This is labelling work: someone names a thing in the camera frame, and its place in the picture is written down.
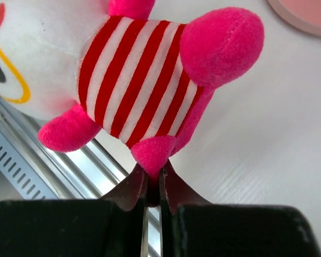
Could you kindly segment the white pink plush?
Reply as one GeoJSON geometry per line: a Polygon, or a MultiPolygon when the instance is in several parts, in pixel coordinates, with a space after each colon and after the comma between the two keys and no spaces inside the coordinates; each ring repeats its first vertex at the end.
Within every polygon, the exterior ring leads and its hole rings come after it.
{"type": "Polygon", "coordinates": [[[100,130],[152,179],[191,139],[215,90],[263,48],[259,16],[213,10],[150,20],[154,1],[0,1],[0,96],[70,152],[100,130]]]}

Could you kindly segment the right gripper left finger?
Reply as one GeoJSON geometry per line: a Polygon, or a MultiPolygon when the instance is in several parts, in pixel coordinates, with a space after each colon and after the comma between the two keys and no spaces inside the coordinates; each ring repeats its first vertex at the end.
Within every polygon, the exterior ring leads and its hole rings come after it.
{"type": "Polygon", "coordinates": [[[99,199],[0,201],[0,256],[147,256],[147,186],[136,166],[99,199]]]}

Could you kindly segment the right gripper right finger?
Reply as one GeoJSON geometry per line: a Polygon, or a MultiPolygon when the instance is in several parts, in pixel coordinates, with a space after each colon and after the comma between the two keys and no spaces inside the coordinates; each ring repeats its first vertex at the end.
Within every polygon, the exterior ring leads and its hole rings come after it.
{"type": "Polygon", "coordinates": [[[166,163],[159,174],[162,256],[321,256],[291,206],[213,204],[166,163]]]}

